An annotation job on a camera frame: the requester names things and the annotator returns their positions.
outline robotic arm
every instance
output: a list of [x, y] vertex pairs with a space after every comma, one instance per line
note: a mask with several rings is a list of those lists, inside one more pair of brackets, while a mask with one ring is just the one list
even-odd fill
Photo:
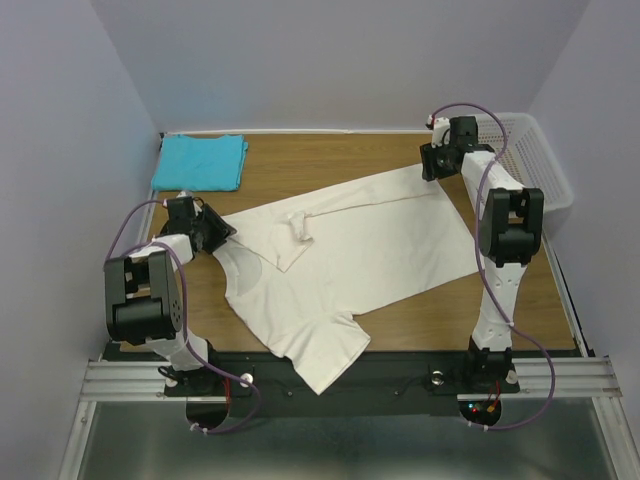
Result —
[[[462, 174], [475, 208], [481, 178], [495, 153], [478, 142], [475, 117], [438, 118], [430, 144], [420, 147], [427, 181]], [[510, 319], [518, 287], [531, 257], [540, 249], [544, 195], [526, 188], [501, 166], [494, 165], [481, 192], [478, 245], [485, 276], [495, 299]], [[506, 323], [484, 289], [480, 316], [471, 335], [465, 372], [473, 379], [515, 383], [511, 355], [511, 323]]]
[[[159, 237], [143, 248], [104, 265], [106, 318], [115, 341], [146, 345], [171, 362], [163, 375], [179, 384], [200, 383], [212, 387], [212, 373], [186, 347], [182, 301], [175, 281], [177, 265], [165, 249], [170, 247], [181, 264], [200, 251], [212, 253], [236, 233], [209, 205], [200, 207], [187, 194], [166, 202], [169, 220]], [[213, 365], [217, 355], [211, 344], [191, 331], [187, 338], [196, 354]]]

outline laundry basket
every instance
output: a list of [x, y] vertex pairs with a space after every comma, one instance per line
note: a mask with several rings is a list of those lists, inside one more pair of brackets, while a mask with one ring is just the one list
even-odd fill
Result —
[[[549, 212], [573, 203], [573, 193], [549, 142], [535, 118], [526, 113], [498, 113], [509, 141], [500, 164], [509, 174], [527, 187], [544, 192], [544, 209]], [[488, 115], [476, 115], [479, 142], [491, 145], [496, 152], [502, 148], [502, 133]]]

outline metal floor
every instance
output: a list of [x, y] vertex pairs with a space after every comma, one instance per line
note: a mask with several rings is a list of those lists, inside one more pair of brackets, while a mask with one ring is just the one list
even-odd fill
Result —
[[[505, 400], [501, 424], [540, 400]], [[484, 433], [428, 416], [258, 419], [220, 437], [192, 433], [178, 403], [102, 403], [80, 478], [613, 479], [590, 399], [557, 399], [536, 423]]]

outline folded blue t-shirt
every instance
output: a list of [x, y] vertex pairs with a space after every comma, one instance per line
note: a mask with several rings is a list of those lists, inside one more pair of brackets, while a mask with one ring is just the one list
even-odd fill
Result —
[[165, 137], [151, 188], [192, 192], [237, 190], [248, 146], [242, 135]]

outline wooden tabletop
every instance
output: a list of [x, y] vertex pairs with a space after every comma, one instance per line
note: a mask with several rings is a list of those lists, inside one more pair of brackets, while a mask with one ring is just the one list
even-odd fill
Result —
[[[247, 135], [249, 150], [237, 192], [198, 193], [220, 215], [420, 162], [418, 146], [427, 135]], [[473, 209], [460, 176], [440, 184], [467, 227]], [[158, 198], [174, 197], [163, 192]], [[156, 209], [149, 234], [160, 231], [166, 211]], [[217, 260], [199, 254], [186, 266], [189, 325], [221, 351], [261, 351], [224, 298], [225, 275]], [[368, 350], [466, 350], [478, 318], [482, 284], [470, 275], [355, 319], [371, 336]], [[547, 348], [572, 349], [556, 284], [544, 251], [529, 265], [518, 294], [518, 328]], [[514, 348], [535, 349], [514, 338]]]

